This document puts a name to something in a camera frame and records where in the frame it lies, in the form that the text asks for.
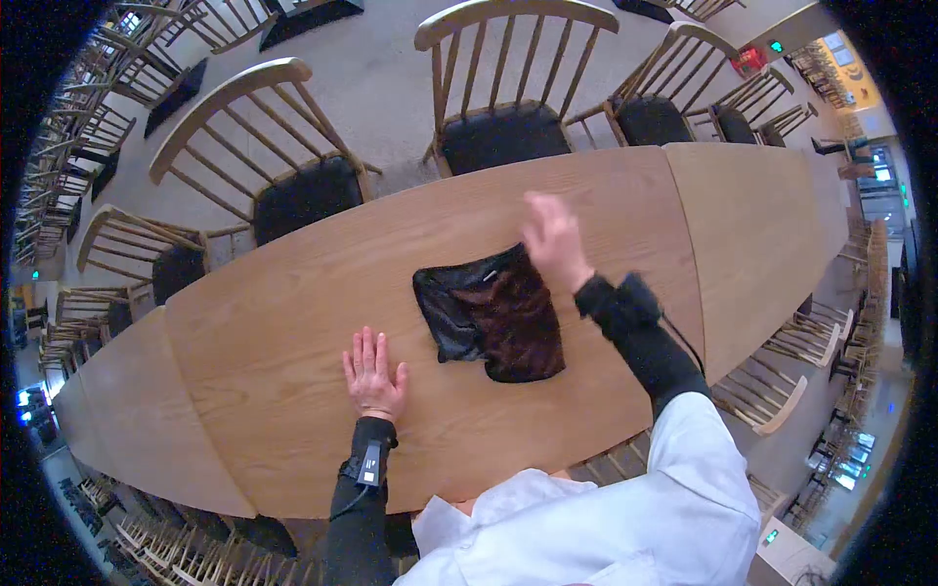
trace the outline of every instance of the black sleeve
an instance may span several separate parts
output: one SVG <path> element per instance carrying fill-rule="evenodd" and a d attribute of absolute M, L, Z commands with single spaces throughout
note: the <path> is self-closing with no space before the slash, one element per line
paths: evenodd
<path fill-rule="evenodd" d="M 394 424 L 377 417 L 361 417 L 356 423 L 352 455 L 342 464 L 332 494 L 333 519 L 325 538 L 324 584 L 328 586 L 386 586 L 396 579 L 385 543 L 387 482 L 380 490 L 368 487 L 355 505 L 336 517 L 362 493 L 364 487 L 356 484 L 357 471 L 371 440 L 382 445 L 380 470 L 384 475 L 387 454 L 398 444 Z"/>
<path fill-rule="evenodd" d="M 651 397 L 657 420 L 668 402 L 681 393 L 711 398 L 703 374 L 658 320 L 658 300 L 637 273 L 616 289 L 593 275 L 574 295 L 580 315 L 590 316 L 625 358 L 635 378 Z"/>

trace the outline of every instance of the black cable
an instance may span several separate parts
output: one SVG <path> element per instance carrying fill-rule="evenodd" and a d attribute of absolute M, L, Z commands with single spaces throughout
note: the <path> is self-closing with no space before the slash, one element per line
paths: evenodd
<path fill-rule="evenodd" d="M 690 348 L 690 353 L 692 353 L 694 355 L 694 358 L 697 359 L 697 366 L 701 368 L 701 374 L 706 378 L 706 373 L 704 372 L 704 361 L 701 360 L 701 357 L 697 354 L 697 351 L 694 350 L 694 347 L 690 345 L 690 342 L 688 342 L 688 339 L 684 338 L 684 334 L 681 334 L 681 330 L 677 329 L 677 326 L 674 325 L 671 322 L 671 320 L 668 319 L 668 316 L 664 314 L 664 311 L 661 312 L 661 317 L 664 319 L 664 322 L 668 324 L 668 327 L 674 330 L 675 334 L 677 334 L 677 336 L 681 338 L 681 341 L 684 342 L 684 345 Z"/>
<path fill-rule="evenodd" d="M 332 521 L 336 520 L 337 518 L 341 517 L 342 515 L 348 513 L 350 510 L 352 510 L 352 507 L 355 506 L 356 504 L 358 504 L 359 501 L 361 501 L 362 497 L 365 496 L 365 493 L 368 492 L 368 489 L 369 489 L 369 488 L 371 488 L 371 486 L 366 486 L 366 487 L 364 487 L 364 488 L 361 490 L 361 492 L 358 493 L 358 496 L 356 496 L 354 500 L 352 500 L 350 503 L 346 504 L 345 507 L 342 508 L 341 511 L 339 511 L 338 513 L 336 513 L 335 515 L 333 515 L 332 517 L 330 517 L 330 518 L 329 518 L 329 522 L 331 523 Z"/>

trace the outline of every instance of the table top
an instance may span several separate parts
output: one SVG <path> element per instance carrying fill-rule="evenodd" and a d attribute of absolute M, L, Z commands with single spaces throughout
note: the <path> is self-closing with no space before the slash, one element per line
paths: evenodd
<path fill-rule="evenodd" d="M 644 272 L 671 319 L 703 343 L 693 254 L 657 147 L 578 153 L 408 189 L 316 222 L 200 279 L 167 303 L 196 411 L 238 486 L 271 517 L 327 517 L 356 419 L 340 354 L 353 332 L 387 333 L 411 366 L 388 512 L 435 493 L 462 501 L 518 470 L 555 472 L 651 425 L 647 395 L 572 297 L 552 297 L 567 369 L 503 384 L 480 362 L 439 364 L 411 277 L 516 244 L 522 194 L 565 197 L 592 263 Z"/>
<path fill-rule="evenodd" d="M 694 246 L 706 379 L 713 384 L 771 338 L 814 291 L 846 243 L 846 214 L 842 204 L 840 218 L 833 214 L 837 195 L 833 202 L 820 196 L 824 205 L 818 204 L 806 154 L 799 150 L 674 143 L 664 151 Z"/>
<path fill-rule="evenodd" d="M 119 474 L 98 436 L 98 426 L 93 423 L 93 410 L 79 375 L 71 375 L 59 389 L 53 398 L 53 410 L 72 456 L 109 476 Z"/>
<path fill-rule="evenodd" d="M 169 501 L 254 517 L 257 511 L 192 408 L 166 336 L 165 308 L 146 314 L 117 340 L 79 370 L 98 435 L 115 464 L 109 474 Z"/>
<path fill-rule="evenodd" d="M 794 312 L 846 241 L 839 195 L 816 193 L 829 178 L 805 157 L 747 144 L 630 147 L 384 197 L 171 297 L 82 366 L 56 398 L 60 423 L 82 461 L 141 490 L 246 517 L 324 518 L 356 420 L 340 353 L 370 325 L 387 333 L 392 362 L 411 365 L 388 512 L 433 494 L 465 501 L 526 467 L 556 472 L 651 425 L 628 367 L 569 294 L 552 296 L 567 368 L 548 381 L 495 383 L 481 362 L 441 365 L 414 272 L 513 246 L 522 194 L 557 193 L 580 216 L 590 262 L 613 282 L 641 271 L 712 383 Z"/>

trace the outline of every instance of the black fabric bag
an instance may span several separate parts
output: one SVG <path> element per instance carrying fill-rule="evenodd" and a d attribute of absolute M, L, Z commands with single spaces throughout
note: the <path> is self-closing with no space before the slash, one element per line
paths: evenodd
<path fill-rule="evenodd" d="M 437 359 L 486 359 L 499 383 L 549 379 L 564 369 L 551 292 L 519 244 L 472 263 L 414 273 L 414 294 Z"/>

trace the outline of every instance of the hand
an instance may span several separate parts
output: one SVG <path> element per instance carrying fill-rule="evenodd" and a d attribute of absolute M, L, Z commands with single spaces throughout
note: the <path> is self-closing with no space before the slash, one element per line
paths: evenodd
<path fill-rule="evenodd" d="M 352 336 L 352 355 L 342 353 L 349 397 L 361 417 L 380 417 L 394 423 L 404 411 L 407 395 L 407 363 L 398 364 L 394 382 L 387 376 L 387 338 L 378 334 L 375 348 L 371 328 Z"/>
<path fill-rule="evenodd" d="M 522 227 L 531 263 L 545 278 L 555 278 L 576 293 L 595 273 L 586 262 L 580 224 L 557 196 L 528 191 L 532 222 Z"/>

